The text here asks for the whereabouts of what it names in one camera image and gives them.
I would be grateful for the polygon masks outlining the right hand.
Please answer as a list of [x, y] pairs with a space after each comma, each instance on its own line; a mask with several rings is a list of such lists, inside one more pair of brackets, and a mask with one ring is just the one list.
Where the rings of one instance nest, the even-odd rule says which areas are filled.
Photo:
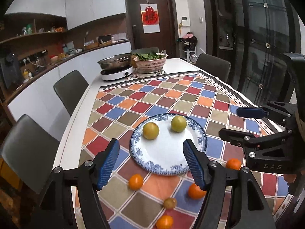
[[288, 184], [288, 192], [291, 195], [295, 194], [295, 188], [293, 183], [295, 182], [297, 175], [296, 174], [284, 174], [284, 180], [287, 182]]

